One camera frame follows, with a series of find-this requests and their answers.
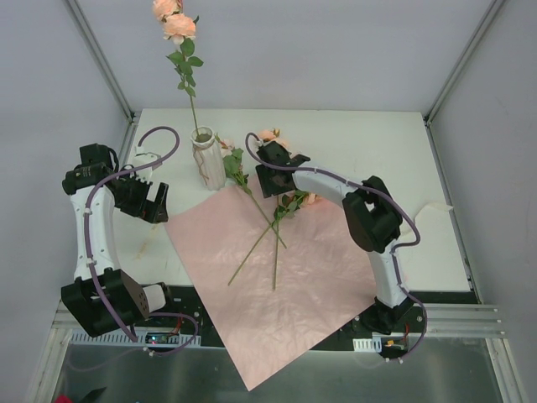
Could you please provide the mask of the pink flowers with green leaves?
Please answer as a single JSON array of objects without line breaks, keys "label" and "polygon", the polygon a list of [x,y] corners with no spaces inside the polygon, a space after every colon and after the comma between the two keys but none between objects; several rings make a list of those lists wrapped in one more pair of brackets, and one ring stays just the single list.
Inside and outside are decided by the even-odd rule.
[{"label": "pink flowers with green leaves", "polygon": [[[289,152],[289,145],[285,140],[280,138],[280,130],[278,128],[266,129],[259,133],[259,138],[264,143],[275,142],[284,147]],[[294,191],[290,195],[283,194],[282,196],[276,196],[276,208],[274,210],[274,223],[273,229],[276,230],[276,245],[274,250],[274,265],[272,271],[272,291],[276,290],[277,285],[277,269],[279,261],[279,224],[286,217],[292,217],[292,215],[300,209],[300,206],[304,201],[304,193],[301,191]]]}]

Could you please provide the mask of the purple wrapping paper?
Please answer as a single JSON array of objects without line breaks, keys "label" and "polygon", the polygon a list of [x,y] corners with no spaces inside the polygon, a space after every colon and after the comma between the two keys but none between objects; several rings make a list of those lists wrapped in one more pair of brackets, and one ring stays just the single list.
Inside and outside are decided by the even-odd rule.
[{"label": "purple wrapping paper", "polygon": [[[256,178],[249,181],[249,187],[263,212],[271,215],[276,201],[263,197]],[[241,195],[255,207],[236,186],[214,195],[225,190]],[[306,259],[288,264],[278,261],[275,291],[274,251],[262,264],[248,260],[227,285],[240,263],[182,264],[248,390],[351,321],[373,303],[376,294],[367,254],[365,259],[328,264]]]}]

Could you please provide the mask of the single pink rose stem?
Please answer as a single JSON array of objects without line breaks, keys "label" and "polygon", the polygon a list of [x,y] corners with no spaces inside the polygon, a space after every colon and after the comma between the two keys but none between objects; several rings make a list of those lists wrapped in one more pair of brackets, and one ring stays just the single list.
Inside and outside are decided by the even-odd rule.
[{"label": "single pink rose stem", "polygon": [[152,11],[160,27],[164,40],[169,41],[175,47],[175,51],[166,56],[174,65],[176,73],[180,77],[178,89],[184,91],[190,101],[190,110],[195,125],[195,140],[200,142],[203,135],[200,132],[196,107],[196,81],[194,69],[202,67],[204,62],[195,56],[196,27],[199,17],[191,18],[184,12],[183,2],[180,0],[156,0],[152,3]]}]

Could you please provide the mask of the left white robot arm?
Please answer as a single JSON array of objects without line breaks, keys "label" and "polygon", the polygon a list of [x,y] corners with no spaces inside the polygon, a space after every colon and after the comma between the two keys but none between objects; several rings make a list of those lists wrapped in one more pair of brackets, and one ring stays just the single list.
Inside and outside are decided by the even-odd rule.
[{"label": "left white robot arm", "polygon": [[148,317],[158,326],[171,325],[178,308],[169,287],[140,285],[121,269],[112,224],[115,210],[152,224],[168,221],[168,185],[161,183],[156,197],[148,198],[159,155],[138,146],[132,164],[120,166],[113,149],[89,144],[81,147],[80,156],[80,164],[62,181],[77,236],[74,281],[62,287],[62,302],[91,337],[131,328]]}]

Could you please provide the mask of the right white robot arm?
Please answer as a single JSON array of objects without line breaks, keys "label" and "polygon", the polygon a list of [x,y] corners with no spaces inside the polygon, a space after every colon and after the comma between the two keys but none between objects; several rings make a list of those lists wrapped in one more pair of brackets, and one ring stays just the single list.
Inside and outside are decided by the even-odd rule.
[{"label": "right white robot arm", "polygon": [[290,191],[314,193],[339,206],[353,242],[368,255],[376,284],[374,303],[359,315],[362,325],[389,335],[408,320],[412,306],[399,271],[394,247],[400,236],[403,212],[383,181],[372,176],[361,183],[317,167],[302,154],[290,155],[284,146],[270,142],[248,152],[265,197]]}]

